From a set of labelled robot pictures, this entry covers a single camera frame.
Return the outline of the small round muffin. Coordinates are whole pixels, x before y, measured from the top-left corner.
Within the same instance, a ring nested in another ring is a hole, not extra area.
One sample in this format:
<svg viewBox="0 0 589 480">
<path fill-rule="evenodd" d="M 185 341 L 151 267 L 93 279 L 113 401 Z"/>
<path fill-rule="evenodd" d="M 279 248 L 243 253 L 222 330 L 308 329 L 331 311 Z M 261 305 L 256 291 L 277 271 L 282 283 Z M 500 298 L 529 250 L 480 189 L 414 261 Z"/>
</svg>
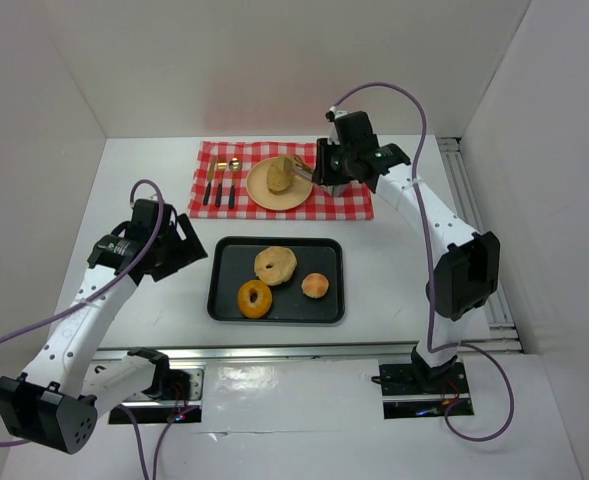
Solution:
<svg viewBox="0 0 589 480">
<path fill-rule="evenodd" d="M 288 156 L 281 156 L 279 159 L 279 167 L 285 175 L 292 175 L 294 173 L 294 163 Z"/>
</svg>

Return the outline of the metal tongs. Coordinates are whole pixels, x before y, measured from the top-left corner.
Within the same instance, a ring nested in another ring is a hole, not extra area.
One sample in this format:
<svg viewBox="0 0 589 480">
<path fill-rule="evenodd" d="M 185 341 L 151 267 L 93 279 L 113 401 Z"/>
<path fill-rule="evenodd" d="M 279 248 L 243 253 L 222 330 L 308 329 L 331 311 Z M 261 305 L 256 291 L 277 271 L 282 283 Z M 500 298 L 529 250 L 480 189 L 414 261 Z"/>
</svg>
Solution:
<svg viewBox="0 0 589 480">
<path fill-rule="evenodd" d="M 311 167 L 306 165 L 303 162 L 303 160 L 297 155 L 289 155 L 288 158 L 290 159 L 292 166 L 293 166 L 293 171 L 295 172 L 295 174 L 297 176 L 309 181 L 310 183 L 312 183 L 316 187 L 320 188 L 321 190 L 323 190 L 325 193 L 331 195 L 332 197 L 342 196 L 345 193 L 345 191 L 347 190 L 348 184 L 321 185 L 321 184 L 315 183 L 313 181 L 314 171 Z"/>
</svg>

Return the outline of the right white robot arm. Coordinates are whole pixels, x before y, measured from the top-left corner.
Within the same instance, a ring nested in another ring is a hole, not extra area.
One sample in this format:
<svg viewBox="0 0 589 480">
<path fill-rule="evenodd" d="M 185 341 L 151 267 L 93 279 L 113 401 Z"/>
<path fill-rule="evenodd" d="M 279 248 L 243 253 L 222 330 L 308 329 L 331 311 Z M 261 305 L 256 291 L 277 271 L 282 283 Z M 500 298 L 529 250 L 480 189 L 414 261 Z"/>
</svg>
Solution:
<svg viewBox="0 0 589 480">
<path fill-rule="evenodd" d="M 316 142 L 314 184 L 330 191 L 358 182 L 392 206 L 425 242 L 428 326 L 414 347 L 411 375 L 420 386 L 444 380 L 457 359 L 471 311 L 497 290 L 500 242 L 450 209 L 418 174 L 418 159 L 380 144 L 368 115 L 331 108 L 331 133 Z"/>
</svg>

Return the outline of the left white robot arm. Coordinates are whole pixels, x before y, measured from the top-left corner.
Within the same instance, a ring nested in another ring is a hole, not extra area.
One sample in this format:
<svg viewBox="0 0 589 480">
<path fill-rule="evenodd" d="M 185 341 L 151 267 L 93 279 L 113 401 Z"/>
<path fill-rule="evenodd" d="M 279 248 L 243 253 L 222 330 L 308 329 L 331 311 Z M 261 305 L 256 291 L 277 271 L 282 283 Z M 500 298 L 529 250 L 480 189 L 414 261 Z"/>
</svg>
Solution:
<svg viewBox="0 0 589 480">
<path fill-rule="evenodd" d="M 130 220 L 94 245 L 71 314 L 18 376 L 0 377 L 0 416 L 8 433 L 75 454 L 98 419 L 128 398 L 185 399 L 189 375 L 172 369 L 157 350 L 135 347 L 112 366 L 93 359 L 144 277 L 160 281 L 206 256 L 187 215 L 137 200 Z"/>
</svg>

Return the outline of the speckled oval bread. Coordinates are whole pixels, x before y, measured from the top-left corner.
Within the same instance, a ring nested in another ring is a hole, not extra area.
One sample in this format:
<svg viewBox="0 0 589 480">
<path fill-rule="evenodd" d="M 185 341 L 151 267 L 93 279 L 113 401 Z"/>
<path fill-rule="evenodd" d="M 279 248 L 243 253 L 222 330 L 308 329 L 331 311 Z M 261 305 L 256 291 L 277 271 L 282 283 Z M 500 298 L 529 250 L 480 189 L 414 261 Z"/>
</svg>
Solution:
<svg viewBox="0 0 589 480">
<path fill-rule="evenodd" d="M 295 172 L 292 175 L 285 175 L 279 167 L 281 156 L 273 159 L 266 174 L 266 186 L 274 194 L 282 194 L 287 191 L 294 182 Z"/>
</svg>

